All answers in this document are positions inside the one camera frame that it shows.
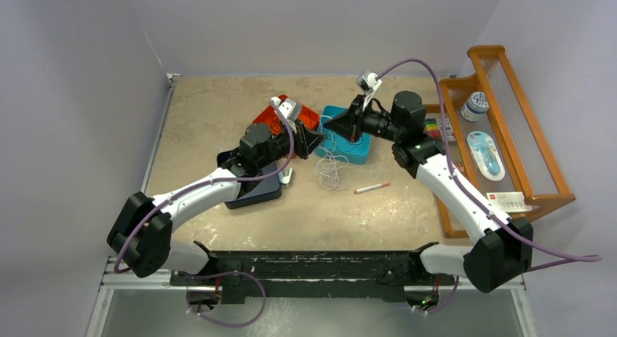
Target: gray wall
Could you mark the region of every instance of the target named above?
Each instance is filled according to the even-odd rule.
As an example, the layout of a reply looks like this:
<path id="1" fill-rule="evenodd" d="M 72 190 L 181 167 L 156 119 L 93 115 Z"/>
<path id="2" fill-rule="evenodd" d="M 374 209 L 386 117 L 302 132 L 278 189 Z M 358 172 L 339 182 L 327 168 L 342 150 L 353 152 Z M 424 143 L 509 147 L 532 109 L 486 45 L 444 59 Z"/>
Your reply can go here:
<path id="1" fill-rule="evenodd" d="M 536 239 L 600 263 L 527 274 L 543 336 L 617 330 L 617 0 L 501 0 L 478 44 L 504 44 L 577 200 L 534 223 Z M 463 74 L 468 74 L 466 64 Z M 535 262 L 550 258 L 534 252 Z"/>
<path id="2" fill-rule="evenodd" d="M 83 336 L 167 78 L 128 0 L 0 0 L 0 336 Z"/>
<path id="3" fill-rule="evenodd" d="M 168 73 L 357 75 L 422 57 L 448 75 L 499 0 L 130 1 Z"/>

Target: red box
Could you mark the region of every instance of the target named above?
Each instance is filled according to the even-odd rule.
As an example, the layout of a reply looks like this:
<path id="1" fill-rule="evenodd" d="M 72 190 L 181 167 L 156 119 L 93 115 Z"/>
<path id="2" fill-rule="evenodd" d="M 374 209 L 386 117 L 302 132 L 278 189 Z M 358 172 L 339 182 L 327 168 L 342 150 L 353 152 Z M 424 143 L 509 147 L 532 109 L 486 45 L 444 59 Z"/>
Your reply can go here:
<path id="1" fill-rule="evenodd" d="M 291 97 L 286 96 L 286 95 L 279 96 L 280 100 L 285 100 L 287 98 L 291 98 Z M 317 130 L 319 126 L 319 114 L 318 113 L 312 111 L 306 106 L 302 106 L 302 111 L 300 112 L 300 115 L 298 115 L 298 118 L 300 119 L 300 121 L 302 121 L 302 123 L 304 123 L 304 126 L 306 126 L 306 128 L 310 130 Z M 268 108 L 264 109 L 261 112 L 261 114 L 259 114 L 259 116 L 257 116 L 257 118 L 255 118 L 255 120 L 252 121 L 253 124 L 257 124 L 259 122 L 263 122 L 264 124 L 267 124 L 268 127 L 270 127 L 270 131 L 272 132 L 273 135 L 278 135 L 279 133 L 283 132 L 283 125 L 281 123 L 281 120 L 276 115 L 276 113 L 274 112 L 274 109 L 271 106 L 268 106 Z"/>

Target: wooden rack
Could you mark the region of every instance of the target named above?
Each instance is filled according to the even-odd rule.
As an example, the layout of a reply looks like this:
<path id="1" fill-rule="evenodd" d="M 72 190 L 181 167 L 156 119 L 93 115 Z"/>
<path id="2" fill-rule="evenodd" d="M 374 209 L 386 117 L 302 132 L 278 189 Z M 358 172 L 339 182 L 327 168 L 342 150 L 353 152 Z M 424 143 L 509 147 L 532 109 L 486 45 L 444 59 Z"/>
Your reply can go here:
<path id="1" fill-rule="evenodd" d="M 534 221 L 572 202 L 575 197 L 563 178 L 559 165 L 546 142 L 540 124 L 523 92 L 503 46 L 475 46 L 467 55 L 476 71 L 460 79 L 443 79 L 447 115 L 452 123 L 455 143 L 451 143 L 455 160 L 462 162 L 469 181 L 483 194 L 499 191 L 521 191 L 525 203 L 533 206 L 530 212 L 512 215 L 525 216 Z M 482 91 L 489 102 L 485 118 L 469 122 L 461 116 L 461 108 L 474 91 Z M 427 106 L 429 113 L 439 112 L 434 105 Z M 495 182 L 479 172 L 466 136 L 471 131 L 484 131 L 495 140 L 498 152 L 506 166 L 506 176 Z M 467 233 L 438 200 L 445 236 L 467 237 Z"/>

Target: beige marble surface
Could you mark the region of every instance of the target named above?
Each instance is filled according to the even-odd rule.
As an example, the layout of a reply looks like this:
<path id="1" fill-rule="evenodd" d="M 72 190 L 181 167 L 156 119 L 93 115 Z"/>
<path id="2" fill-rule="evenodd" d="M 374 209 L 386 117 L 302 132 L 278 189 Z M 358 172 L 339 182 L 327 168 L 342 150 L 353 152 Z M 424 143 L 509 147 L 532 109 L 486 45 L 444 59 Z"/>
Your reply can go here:
<path id="1" fill-rule="evenodd" d="M 390 108 L 401 90 L 436 103 L 429 78 L 388 78 L 377 98 Z M 216 168 L 216 155 L 235 148 L 243 130 L 286 94 L 314 111 L 347 107 L 358 93 L 352 77 L 183 77 L 175 91 L 151 174 L 148 194 L 171 191 Z M 374 139 L 368 161 L 341 170 L 341 185 L 323 189 L 316 156 L 292 160 L 291 187 L 275 201 L 228 210 L 218 205 L 187 222 L 176 239 L 213 250 L 407 250 L 445 240 L 433 194 L 398 167 L 391 144 Z M 354 189 L 391 181 L 388 188 L 355 195 Z"/>

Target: marker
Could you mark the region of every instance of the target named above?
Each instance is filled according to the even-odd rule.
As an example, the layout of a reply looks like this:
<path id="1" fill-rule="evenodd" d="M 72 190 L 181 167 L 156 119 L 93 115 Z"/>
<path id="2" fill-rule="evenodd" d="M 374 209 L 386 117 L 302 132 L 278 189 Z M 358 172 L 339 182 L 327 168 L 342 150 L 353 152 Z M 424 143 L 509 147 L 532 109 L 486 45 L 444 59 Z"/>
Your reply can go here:
<path id="1" fill-rule="evenodd" d="M 356 189 L 354 190 L 354 194 L 362 194 L 362 193 L 366 193 L 367 191 L 371 191 L 371 190 L 375 190 L 375 189 L 381 189 L 383 187 L 386 186 L 390 186 L 390 182 L 385 182 L 382 184 L 375 184 L 374 186 L 367 186 L 366 188 L 360 188 L 360 189 Z"/>

